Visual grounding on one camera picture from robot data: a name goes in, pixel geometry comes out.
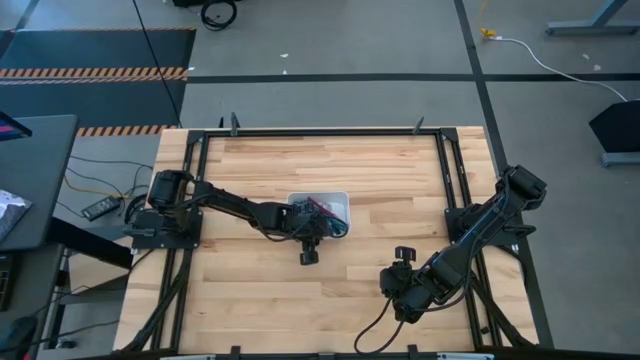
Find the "wooden tabletop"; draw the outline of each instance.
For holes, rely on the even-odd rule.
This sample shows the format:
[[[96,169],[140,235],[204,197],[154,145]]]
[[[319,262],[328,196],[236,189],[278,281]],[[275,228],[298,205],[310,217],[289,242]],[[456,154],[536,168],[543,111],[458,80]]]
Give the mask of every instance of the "wooden tabletop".
[[[461,127],[458,133],[473,201],[484,202],[494,194],[496,177],[483,128]],[[181,169],[186,137],[187,130],[163,132],[154,172]],[[455,169],[449,146],[447,151]],[[347,237],[320,244],[319,264],[303,267],[299,243],[270,242],[243,220],[205,209],[181,354],[225,354],[233,345],[243,353],[352,353],[356,335],[385,304],[378,277],[394,261],[394,248],[416,248],[414,266],[420,266],[448,243],[432,136],[214,138],[207,160],[207,181],[253,201],[284,202],[298,191],[346,191],[352,226]],[[155,251],[129,277],[114,348],[131,341],[156,306],[165,256]],[[518,262],[494,248],[485,249],[485,258],[496,302],[536,342]],[[405,325],[387,351],[406,351],[409,344],[420,351],[473,350],[465,306]],[[168,314],[170,324],[172,309]],[[486,324],[481,305],[479,315]],[[397,324],[389,309],[360,348],[381,346]]]

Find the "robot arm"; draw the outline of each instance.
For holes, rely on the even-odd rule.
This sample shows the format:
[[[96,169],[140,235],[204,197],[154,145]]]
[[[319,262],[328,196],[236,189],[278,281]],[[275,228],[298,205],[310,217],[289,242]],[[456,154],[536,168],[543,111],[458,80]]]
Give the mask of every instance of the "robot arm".
[[[413,324],[432,303],[445,304],[458,290],[471,283],[472,259],[522,211],[540,206],[546,184],[521,166],[509,167],[496,184],[496,194],[482,206],[473,207],[475,223],[453,245],[436,252],[418,270],[415,250],[396,249],[394,262],[380,273],[380,288],[392,300],[398,321]]]
[[[189,183],[194,184],[193,194],[191,199],[183,201],[181,199],[184,199]],[[196,181],[186,171],[165,170],[156,174],[148,202],[152,210],[136,218],[133,228],[128,230],[134,238],[155,237],[162,233],[189,237],[195,223],[192,219],[199,207],[209,207],[244,219],[271,241],[293,239],[301,242],[302,265],[317,263],[315,247],[324,237],[335,237],[329,226],[330,214],[320,209],[317,203],[313,206],[256,203],[216,188],[209,182]]]

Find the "hazard stripe tape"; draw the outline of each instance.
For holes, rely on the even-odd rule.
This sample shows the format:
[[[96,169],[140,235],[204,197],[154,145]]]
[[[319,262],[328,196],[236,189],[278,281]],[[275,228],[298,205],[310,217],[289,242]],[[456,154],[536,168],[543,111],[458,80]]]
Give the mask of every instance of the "hazard stripe tape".
[[[153,27],[153,28],[145,28],[147,31],[175,31],[175,30],[188,30],[188,31],[196,31],[196,28],[193,26],[169,26],[169,27]],[[19,31],[77,31],[77,32],[88,32],[88,31],[142,31],[142,28],[84,28],[84,29],[75,29],[75,28],[60,28],[60,29],[27,29],[27,30],[19,30]]]
[[[186,76],[165,76],[165,80],[187,81]],[[114,83],[114,82],[141,82],[141,81],[160,81],[160,76],[128,76],[128,77],[103,77],[89,79],[60,79],[60,80],[2,80],[2,85],[44,85],[44,84],[97,84],[97,83]]]
[[[182,67],[161,67],[162,75],[187,76]],[[1,79],[23,78],[88,78],[88,77],[120,77],[160,75],[156,67],[136,68],[67,68],[67,69],[0,69]]]
[[[175,125],[97,126],[78,129],[77,137],[158,135],[164,129],[176,129]]]

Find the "white container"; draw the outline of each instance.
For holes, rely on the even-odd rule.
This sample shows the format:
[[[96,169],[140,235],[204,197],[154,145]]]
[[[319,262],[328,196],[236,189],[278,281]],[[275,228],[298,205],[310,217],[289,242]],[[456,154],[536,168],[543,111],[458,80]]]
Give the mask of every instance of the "white container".
[[[351,211],[349,210],[349,195],[344,191],[336,192],[320,192],[320,193],[291,193],[287,196],[287,204],[292,205],[297,201],[307,200],[312,198],[313,200],[328,204],[334,213],[340,220],[344,221],[351,228]]]

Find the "concrete floor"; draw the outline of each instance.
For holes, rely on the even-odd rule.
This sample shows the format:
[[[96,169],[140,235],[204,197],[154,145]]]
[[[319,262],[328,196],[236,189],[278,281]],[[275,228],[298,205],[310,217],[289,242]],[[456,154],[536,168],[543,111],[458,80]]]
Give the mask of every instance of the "concrete floor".
[[[247,0],[229,29],[202,29],[196,14],[161,0],[138,0],[145,25],[196,26],[192,75],[341,73],[471,73],[455,7],[450,0]],[[485,73],[544,73],[525,50],[479,39],[481,0],[465,0]],[[527,42],[548,65],[569,73],[640,72],[640,37],[548,38],[548,21],[590,17],[601,0],[493,0],[482,23],[505,37]],[[15,26],[26,0],[0,1],[0,28]],[[139,27],[130,1],[40,0],[27,24],[32,29]],[[620,19],[640,20],[640,1]],[[284,59],[281,54],[289,54]],[[610,83],[627,98],[640,98],[640,83]],[[635,218],[640,167],[603,169],[599,143],[587,123],[618,99],[577,83],[490,83],[489,93],[508,160],[523,164],[549,183],[543,207],[527,214],[534,263],[557,348],[640,353],[640,272]],[[234,111],[243,126],[485,125],[472,82],[326,82],[190,84],[182,110],[186,127],[215,127]],[[158,137],[80,138],[74,155],[152,164]],[[130,187],[129,165],[72,160],[83,174]],[[96,188],[76,177],[74,184]],[[140,179],[148,182],[148,172]],[[63,187],[60,201],[73,209],[99,200]],[[113,216],[95,223],[63,208],[56,216],[82,227],[121,223]],[[117,318],[119,305],[91,305]],[[84,323],[69,311],[65,326]],[[78,334],[77,353],[46,351],[44,359],[104,354],[114,329]]]

